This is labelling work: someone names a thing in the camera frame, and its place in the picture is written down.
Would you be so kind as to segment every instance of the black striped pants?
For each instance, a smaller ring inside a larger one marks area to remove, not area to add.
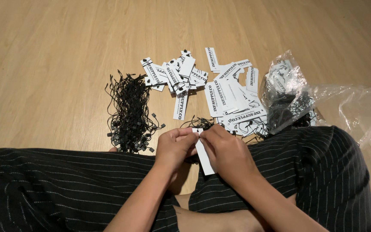
[[[371,231],[369,174],[358,144],[337,127],[308,127],[249,147],[262,175],[330,231]],[[153,156],[0,149],[0,231],[102,231],[147,175]],[[167,193],[152,231],[178,231]],[[221,213],[248,205],[200,170],[189,209]]]

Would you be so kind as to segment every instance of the wooden floor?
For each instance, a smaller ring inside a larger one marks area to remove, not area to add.
[[[161,64],[184,49],[209,71],[205,47],[260,74],[291,49],[311,84],[371,87],[371,1],[0,0],[0,147],[107,151],[108,76],[144,73],[141,59]],[[161,133],[183,123],[174,102],[167,88],[151,92]],[[189,97],[193,115],[209,117],[204,92]]]

